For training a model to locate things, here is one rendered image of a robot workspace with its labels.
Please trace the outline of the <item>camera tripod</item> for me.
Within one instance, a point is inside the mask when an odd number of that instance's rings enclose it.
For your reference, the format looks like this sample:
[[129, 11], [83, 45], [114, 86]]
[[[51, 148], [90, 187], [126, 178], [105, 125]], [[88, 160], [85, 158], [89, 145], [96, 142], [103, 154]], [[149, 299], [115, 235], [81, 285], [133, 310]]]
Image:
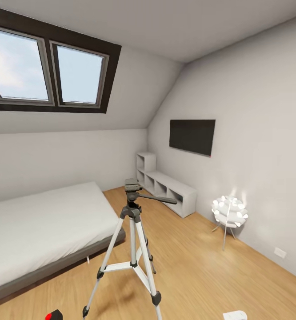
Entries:
[[[90, 305], [92, 303], [96, 289], [104, 273], [131, 269], [131, 268], [136, 272], [139, 279], [142, 281], [144, 286], [149, 291], [152, 297], [152, 302], [155, 305], [157, 318], [158, 320], [162, 320], [161, 313], [160, 313], [160, 306], [159, 306], [159, 303], [161, 302], [161, 293], [160, 291], [156, 290], [156, 287], [154, 284], [151, 264], [152, 264], [154, 274], [156, 274], [156, 271], [153, 265], [153, 256], [151, 255], [150, 249], [148, 246], [148, 239], [145, 234], [144, 225], [142, 223], [142, 219], [140, 216], [140, 213], [142, 213], [142, 209], [141, 209], [141, 206], [139, 207], [139, 205], [136, 204], [134, 201], [136, 201], [138, 197], [144, 197], [144, 198], [154, 199], [154, 200], [158, 200], [160, 202], [165, 202], [169, 204], [177, 204], [177, 200], [172, 198], [160, 197], [160, 196], [155, 197], [155, 196], [140, 194], [137, 191], [142, 190], [143, 187], [139, 186], [138, 182], [139, 182], [139, 179], [133, 179], [133, 178], [126, 179], [125, 181], [125, 192], [127, 195], [128, 203], [127, 203], [127, 206], [124, 206], [122, 208], [120, 219], [114, 231], [111, 243], [108, 247], [102, 266], [99, 268], [99, 271], [97, 273], [97, 281], [96, 281], [95, 287], [89, 299], [88, 305], [84, 306], [82, 320], [85, 320], [89, 312]], [[106, 265], [126, 215], [128, 215], [130, 219], [131, 261]], [[137, 252], [136, 252], [136, 229], [137, 229], [139, 242], [140, 242], [140, 247]], [[141, 255], [143, 255], [147, 276], [145, 275], [145, 273], [143, 272], [143, 270], [138, 264], [141, 258]]]

